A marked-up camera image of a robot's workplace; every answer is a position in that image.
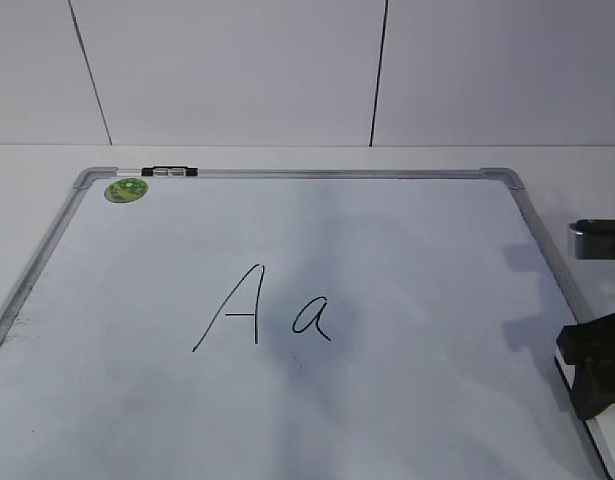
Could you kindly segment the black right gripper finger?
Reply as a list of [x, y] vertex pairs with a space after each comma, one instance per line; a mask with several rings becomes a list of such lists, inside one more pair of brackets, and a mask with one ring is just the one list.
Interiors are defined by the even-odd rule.
[[563, 327], [557, 347], [564, 363], [574, 367], [570, 401], [580, 420], [615, 404], [615, 313]]
[[615, 260], [615, 219], [581, 219], [569, 225], [569, 250], [581, 260]]

